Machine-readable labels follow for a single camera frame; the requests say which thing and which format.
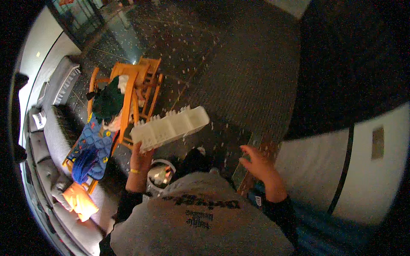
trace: white wall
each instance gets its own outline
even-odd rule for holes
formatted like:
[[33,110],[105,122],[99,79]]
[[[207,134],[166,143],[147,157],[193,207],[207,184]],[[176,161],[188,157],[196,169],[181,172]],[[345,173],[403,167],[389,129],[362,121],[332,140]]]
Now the white wall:
[[310,0],[266,0],[267,2],[276,5],[279,8],[287,11],[296,18],[300,19],[303,16]]
[[[380,126],[384,156],[372,160],[372,133]],[[350,165],[333,215],[365,224],[383,220],[404,173],[409,135],[409,103],[355,125]]]
[[292,199],[328,210],[342,174],[348,138],[345,129],[282,143],[276,169]]
[[48,8],[45,7],[27,37],[20,73],[28,75],[29,81],[18,94],[21,117],[19,144],[23,147],[25,147],[25,138],[22,136],[24,116],[36,104],[43,83],[48,81],[62,57],[81,54],[78,47],[62,31]]

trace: wooden high chair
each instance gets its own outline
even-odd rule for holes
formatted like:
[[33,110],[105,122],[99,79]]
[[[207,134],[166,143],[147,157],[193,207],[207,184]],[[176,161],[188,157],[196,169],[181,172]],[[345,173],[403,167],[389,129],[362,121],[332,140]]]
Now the wooden high chair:
[[[132,140],[124,136],[125,130],[127,129],[129,125],[131,102],[132,102],[132,107],[134,111],[133,113],[134,125],[136,125],[136,123],[139,121],[140,116],[145,118],[147,122],[150,120],[152,113],[154,111],[154,108],[155,108],[155,104],[156,104],[159,89],[160,89],[160,84],[162,82],[162,77],[163,77],[163,75],[160,74],[159,77],[156,78],[156,71],[158,70],[160,61],[161,59],[156,60],[156,59],[140,58],[139,63],[137,65],[117,62],[111,71],[110,78],[96,79],[97,74],[100,69],[98,67],[94,68],[94,71],[90,79],[89,92],[95,91],[96,88],[98,87],[98,83],[101,83],[101,82],[109,83],[116,76],[128,75],[129,77],[127,86],[125,89],[125,94],[124,94],[123,112],[121,116],[121,128],[119,131],[119,136],[116,139],[116,142],[112,149],[111,155],[114,154],[114,151],[117,148],[119,143],[123,144],[128,149],[132,150]],[[148,114],[145,114],[147,103],[150,97],[150,92],[151,92],[150,89],[152,87],[156,88],[154,97],[151,102],[151,107],[150,107]],[[140,114],[139,109],[138,109],[137,90],[142,90],[142,89],[147,89],[147,92],[145,93],[146,100],[145,100],[144,108],[143,108],[142,113]],[[93,106],[93,99],[88,101],[88,105],[87,105],[87,115],[88,116],[91,115],[92,106]],[[72,151],[74,150],[77,144],[78,144],[78,140],[76,141],[74,146],[71,148],[71,151],[68,153],[67,156],[69,156],[72,153]],[[66,158],[63,162],[63,166],[67,166],[68,170],[72,172],[73,162],[71,160]],[[90,185],[88,185],[87,183],[84,183],[82,185],[88,187],[88,193],[91,194],[94,191],[94,188],[97,185],[97,183],[98,181],[93,179]]]

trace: black sleeve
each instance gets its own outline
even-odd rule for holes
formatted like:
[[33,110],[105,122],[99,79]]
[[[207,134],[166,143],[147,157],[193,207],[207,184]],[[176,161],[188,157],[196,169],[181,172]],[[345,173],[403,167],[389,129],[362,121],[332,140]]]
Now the black sleeve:
[[[118,203],[117,213],[115,215],[115,224],[126,221],[131,215],[135,206],[142,203],[142,193],[132,193],[124,191],[120,202]],[[111,242],[111,233],[109,233],[100,242],[100,256],[115,256],[114,251],[111,249],[109,243]]]
[[263,212],[271,221],[274,221],[280,227],[286,238],[296,249],[298,245],[296,216],[289,196],[279,203],[272,203],[265,200]]

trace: gold bracelet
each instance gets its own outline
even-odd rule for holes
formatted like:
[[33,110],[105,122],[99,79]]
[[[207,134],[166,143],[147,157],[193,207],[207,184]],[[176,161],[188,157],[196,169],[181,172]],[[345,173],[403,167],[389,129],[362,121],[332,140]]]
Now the gold bracelet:
[[136,169],[131,169],[130,172],[136,173],[136,174],[140,174],[140,173],[141,173],[139,170],[136,170]]

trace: gray sofa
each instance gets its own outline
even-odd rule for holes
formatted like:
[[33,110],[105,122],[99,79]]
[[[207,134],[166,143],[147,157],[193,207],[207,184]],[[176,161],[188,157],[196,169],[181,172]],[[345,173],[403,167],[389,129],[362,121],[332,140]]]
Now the gray sofa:
[[[60,64],[53,76],[70,75],[66,71],[73,70],[72,67],[75,66],[74,63],[66,61]],[[73,181],[68,169],[62,166],[62,162],[81,134],[81,128],[77,127],[69,109],[62,104],[64,98],[68,97],[65,94],[71,92],[70,87],[73,87],[77,79],[71,79],[61,94],[56,88],[61,87],[59,83],[62,81],[67,81],[63,77],[55,77],[54,81],[58,82],[52,82],[50,79],[48,89],[40,95],[37,107],[33,107],[26,115],[24,131],[27,141],[27,163],[31,175],[39,183],[40,192],[44,195],[43,208],[48,208],[49,215],[53,215],[52,217],[57,219],[63,228],[59,236],[64,243],[75,255],[98,255],[98,243],[112,230],[114,220],[111,216],[116,213],[120,195],[104,187],[104,183],[101,182],[90,196],[100,209],[97,213],[89,220],[81,222],[74,211],[69,211],[70,206],[62,192]],[[55,105],[55,99],[58,98],[62,100],[59,105]],[[32,115],[40,111],[45,112],[47,121],[44,128],[38,130]]]

